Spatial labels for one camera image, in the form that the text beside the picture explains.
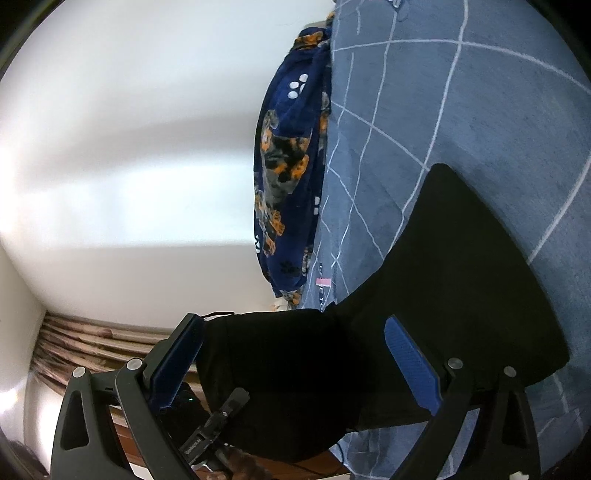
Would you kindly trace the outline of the person's left hand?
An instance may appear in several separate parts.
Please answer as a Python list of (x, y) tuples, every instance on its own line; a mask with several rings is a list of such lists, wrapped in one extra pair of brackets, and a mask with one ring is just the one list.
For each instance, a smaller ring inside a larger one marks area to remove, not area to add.
[(252, 455), (235, 448), (228, 448), (228, 469), (230, 474), (222, 471), (209, 473), (207, 480), (271, 480), (273, 475), (256, 462)]

